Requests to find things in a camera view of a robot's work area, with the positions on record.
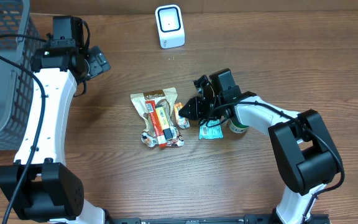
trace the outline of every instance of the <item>yellow label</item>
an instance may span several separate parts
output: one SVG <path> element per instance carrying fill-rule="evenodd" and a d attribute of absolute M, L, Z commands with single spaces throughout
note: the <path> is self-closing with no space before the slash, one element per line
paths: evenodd
<path fill-rule="evenodd" d="M 155 112 L 157 113 L 158 120 L 160 121 L 161 128 L 163 130 L 169 129 L 169 123 L 167 116 L 165 115 L 164 108 L 162 106 L 155 109 Z"/>

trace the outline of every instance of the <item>wooden surface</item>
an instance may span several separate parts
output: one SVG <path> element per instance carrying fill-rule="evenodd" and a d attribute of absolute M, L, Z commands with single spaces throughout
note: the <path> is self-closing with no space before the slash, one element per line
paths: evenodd
<path fill-rule="evenodd" d="M 31 12 L 44 14 L 154 14 L 164 4 L 183 13 L 358 10 L 358 0 L 31 0 Z"/>
<path fill-rule="evenodd" d="M 315 213 L 358 223 L 358 11 L 184 15 L 186 44 L 162 50 L 155 18 L 84 16 L 91 45 L 112 69 L 88 84 L 68 116 L 67 166 L 86 198 L 113 217 L 228 217 L 270 213 L 284 183 L 269 138 L 223 128 L 198 140 L 193 123 L 181 148 L 149 149 L 129 95 L 176 87 L 186 103 L 192 80 L 230 68 L 242 91 L 288 110 L 317 110 L 342 156 L 344 185 L 320 196 Z M 52 18 L 34 16 L 41 34 Z M 0 152 L 9 165 L 15 152 Z M 0 190 L 0 222 L 7 200 Z M 10 223 L 23 223 L 11 215 Z"/>

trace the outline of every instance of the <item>wood grain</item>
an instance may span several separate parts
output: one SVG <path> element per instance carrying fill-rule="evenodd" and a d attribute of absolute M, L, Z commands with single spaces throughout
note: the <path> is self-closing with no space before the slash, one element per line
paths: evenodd
<path fill-rule="evenodd" d="M 42 14 L 154 14 L 164 4 L 182 13 L 358 10 L 358 0 L 31 0 L 31 12 Z"/>
<path fill-rule="evenodd" d="M 42 35 L 52 31 L 51 17 L 33 19 Z M 224 139 L 200 141 L 192 123 L 181 130 L 185 145 L 165 150 L 139 140 L 144 123 L 131 93 L 175 87 L 185 103 L 196 94 L 192 80 L 229 67 L 242 91 L 321 113 L 346 180 L 313 211 L 333 223 L 358 223 L 358 11 L 188 14 L 186 44 L 168 50 L 159 47 L 153 15 L 83 19 L 91 45 L 112 65 L 73 100 L 68 118 L 67 166 L 91 203 L 114 217 L 270 213 L 284 184 L 268 137 L 254 129 L 236 135 L 224 128 Z M 0 165 L 13 157 L 0 152 Z M 0 190 L 0 221 L 6 205 Z M 23 222 L 12 214 L 10 223 Z"/>

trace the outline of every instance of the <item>tabletop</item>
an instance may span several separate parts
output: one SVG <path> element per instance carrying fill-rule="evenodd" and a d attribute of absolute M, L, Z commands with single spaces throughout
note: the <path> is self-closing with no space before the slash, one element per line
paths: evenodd
<path fill-rule="evenodd" d="M 32 18 L 43 37 L 52 32 L 51 16 Z M 186 44 L 167 50 L 154 15 L 82 19 L 91 46 L 100 46 L 112 66 L 88 82 L 68 115 L 67 167 L 92 204 L 115 218 L 270 213 L 285 185 L 269 137 L 252 128 L 234 134 L 224 125 L 223 139 L 199 140 L 191 123 L 180 130 L 183 147 L 151 149 L 140 141 L 145 124 L 131 94 L 175 87 L 177 102 L 186 103 L 196 95 L 192 80 L 230 68 L 243 92 L 321 114 L 346 179 L 322 194 L 313 212 L 358 223 L 358 11 L 184 14 Z M 0 165 L 12 164 L 14 154 L 0 151 Z M 0 222 L 6 205 L 0 190 Z M 13 212 L 9 223 L 31 222 Z"/>

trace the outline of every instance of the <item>gray plastic basket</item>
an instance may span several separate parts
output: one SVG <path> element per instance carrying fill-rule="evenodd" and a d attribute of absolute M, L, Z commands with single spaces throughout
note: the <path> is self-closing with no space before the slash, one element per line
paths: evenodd
<path fill-rule="evenodd" d="M 0 0 L 0 34 L 39 37 L 30 16 L 29 0 Z M 41 46 L 37 40 L 0 39 L 0 55 L 30 69 L 30 58 Z M 26 73 L 0 60 L 0 150 L 18 149 L 24 137 L 33 93 Z"/>

